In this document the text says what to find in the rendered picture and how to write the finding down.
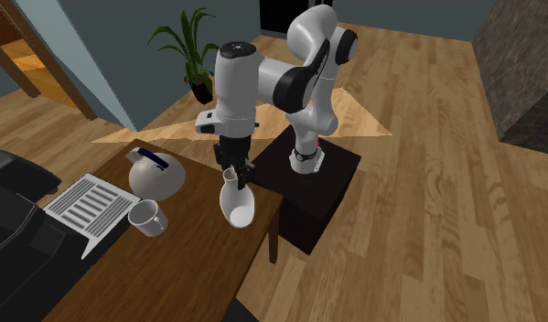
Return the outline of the black robot stand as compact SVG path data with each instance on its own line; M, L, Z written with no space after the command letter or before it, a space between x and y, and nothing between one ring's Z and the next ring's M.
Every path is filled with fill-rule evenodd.
M297 174L289 156L295 132L287 126L254 160L253 184L283 196L279 234L309 255L347 192L361 156L321 139L325 153L318 172Z

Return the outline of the green potted plant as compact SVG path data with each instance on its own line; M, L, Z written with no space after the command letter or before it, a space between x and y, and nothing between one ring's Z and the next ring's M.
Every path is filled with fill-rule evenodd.
M148 44L150 44L157 35L168 34L177 42L177 46L165 45L159 48L158 51L173 49L181 54L185 59L186 75L184 82L190 87L195 98L201 104L207 104L213 100L212 80L210 77L214 75L214 72L204 68L205 58L211 50L220 49L217 44L208 43L199 52L199 22L206 16L215 18L214 15L207 12L206 7L195 9L191 16L188 16L183 11L180 16L181 35L169 26L161 26L153 32L148 40Z

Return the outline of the brown wooden table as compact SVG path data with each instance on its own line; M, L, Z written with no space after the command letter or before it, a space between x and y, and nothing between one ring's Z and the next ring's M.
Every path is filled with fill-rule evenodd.
M129 227L42 322L221 322L262 244L277 256L282 196L251 185L253 222L236 229L220 210L222 173L181 156L186 181L160 201L168 227Z

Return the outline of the white mug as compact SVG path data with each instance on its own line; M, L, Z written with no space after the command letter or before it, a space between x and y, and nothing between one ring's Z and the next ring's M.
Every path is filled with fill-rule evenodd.
M130 209L127 219L148 237L156 237L164 233L168 227L165 213L152 199L139 201Z

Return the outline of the brown wooden door frame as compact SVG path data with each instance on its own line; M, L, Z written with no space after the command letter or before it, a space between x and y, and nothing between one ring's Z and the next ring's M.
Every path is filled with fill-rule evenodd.
M0 0L0 12L6 20L22 36L35 55L48 69L53 78L58 82L60 88L64 90L73 101L77 109L88 119L94 120L97 115L91 106L83 98L74 83L64 72L58 62L54 59L52 52L48 50L44 42L39 38L36 30L28 24L20 10L12 0ZM0 67L8 74L10 78L27 94L29 97L36 98L41 92L34 83L26 77L24 72L11 60L0 47Z

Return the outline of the white vase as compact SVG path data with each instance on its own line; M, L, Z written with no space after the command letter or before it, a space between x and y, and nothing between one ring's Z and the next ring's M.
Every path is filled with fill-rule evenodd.
M232 167L224 170L224 184L220 190L220 209L230 225L234 228L249 226L254 217L255 198L247 184L238 188L238 177Z

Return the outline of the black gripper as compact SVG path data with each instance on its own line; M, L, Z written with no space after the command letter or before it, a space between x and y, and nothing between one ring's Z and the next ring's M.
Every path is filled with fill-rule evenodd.
M221 170L233 166L237 175L237 189L242 190L253 180L255 165L247 161L251 147L251 136L231 138L221 135L219 142L213 145L216 163Z

